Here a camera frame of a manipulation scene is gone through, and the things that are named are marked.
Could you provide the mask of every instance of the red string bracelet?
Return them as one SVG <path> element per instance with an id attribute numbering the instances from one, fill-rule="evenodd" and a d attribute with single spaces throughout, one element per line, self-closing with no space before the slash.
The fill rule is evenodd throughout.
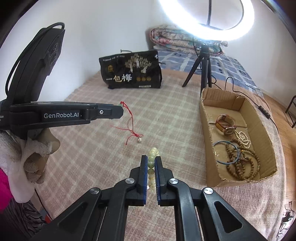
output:
<path id="1" fill-rule="evenodd" d="M 123 107 L 125 107 L 125 108 L 128 110 L 128 112 L 131 114 L 132 129 L 131 129 L 131 130 L 130 130 L 130 129 L 124 129 L 124 128 L 120 128 L 120 127 L 117 127 L 117 126 L 114 126 L 114 127 L 117 128 L 117 129 L 120 129 L 120 130 L 130 131 L 130 132 L 132 133 L 132 135 L 130 135 L 130 136 L 128 137 L 128 139 L 126 140 L 126 145 L 128 144 L 128 140 L 129 140 L 132 136 L 137 137 L 137 138 L 138 138 L 138 141 L 140 142 L 140 141 L 141 141 L 141 137 L 143 137 L 144 135 L 142 135 L 142 134 L 137 134 L 137 133 L 134 132 L 134 130 L 133 130 L 133 114 L 132 114 L 131 110 L 129 109 L 129 107 L 127 106 L 127 104 L 124 103 L 123 101 L 121 101 L 120 104 L 122 104 Z"/>

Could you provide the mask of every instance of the silver bolt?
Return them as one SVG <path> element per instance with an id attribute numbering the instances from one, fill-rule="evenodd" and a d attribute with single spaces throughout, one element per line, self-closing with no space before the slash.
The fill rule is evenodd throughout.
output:
<path id="1" fill-rule="evenodd" d="M 176 179 L 176 178 L 171 178 L 171 179 L 169 180 L 169 182 L 170 182 L 171 184 L 177 184 L 177 183 L 179 182 L 179 180 Z"/>
<path id="2" fill-rule="evenodd" d="M 213 193 L 213 189 L 212 188 L 205 188 L 204 189 L 205 194 L 212 194 Z"/>
<path id="3" fill-rule="evenodd" d="M 129 177 L 126 179 L 127 184 L 133 184 L 134 182 L 135 182 L 135 179 L 133 179 L 132 177 Z"/>
<path id="4" fill-rule="evenodd" d="M 91 194 L 98 194 L 99 191 L 100 191 L 99 188 L 91 188 L 91 189 L 89 190 L 89 192 L 90 192 Z"/>

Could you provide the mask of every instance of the black bag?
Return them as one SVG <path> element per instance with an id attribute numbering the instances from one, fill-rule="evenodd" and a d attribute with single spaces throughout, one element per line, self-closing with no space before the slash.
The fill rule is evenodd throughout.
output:
<path id="1" fill-rule="evenodd" d="M 106 56 L 99 62 L 109 89 L 160 88 L 162 75 L 156 50 Z"/>

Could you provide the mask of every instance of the blue patterned bed sheet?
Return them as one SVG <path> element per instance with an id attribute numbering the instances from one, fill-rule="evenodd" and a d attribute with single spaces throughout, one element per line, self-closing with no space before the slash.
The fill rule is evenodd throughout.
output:
<path id="1" fill-rule="evenodd" d="M 197 59 L 197 56 L 191 53 L 158 50 L 158 59 L 162 69 L 189 72 Z M 226 81 L 226 78 L 231 76 L 234 79 L 234 85 L 263 97 L 261 90 L 255 85 L 252 78 L 236 59 L 229 56 L 218 56 L 210 57 L 210 60 L 212 75 L 216 79 Z M 201 75 L 200 65 L 195 73 Z"/>

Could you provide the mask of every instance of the cardboard box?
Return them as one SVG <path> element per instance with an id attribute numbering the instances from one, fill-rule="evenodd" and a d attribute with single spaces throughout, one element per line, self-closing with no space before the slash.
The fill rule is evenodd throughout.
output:
<path id="1" fill-rule="evenodd" d="M 203 125 L 206 151 L 207 185 L 209 187 L 236 186 L 248 183 L 247 180 L 238 180 L 226 169 L 226 165 L 218 163 L 229 160 L 225 144 L 213 143 L 220 140 L 231 141 L 235 138 L 225 136 L 215 126 L 219 115 L 228 114 L 235 119 L 237 131 L 243 131 L 251 140 L 250 149 L 256 152 L 260 160 L 260 171 L 250 183 L 260 182 L 275 175 L 277 171 L 274 150 L 270 138 L 250 101 L 233 92 L 223 91 L 215 88 L 205 88 L 200 99 L 200 115 Z M 256 159 L 252 155 L 255 169 Z M 246 174 L 251 170 L 251 165 L 246 164 Z"/>

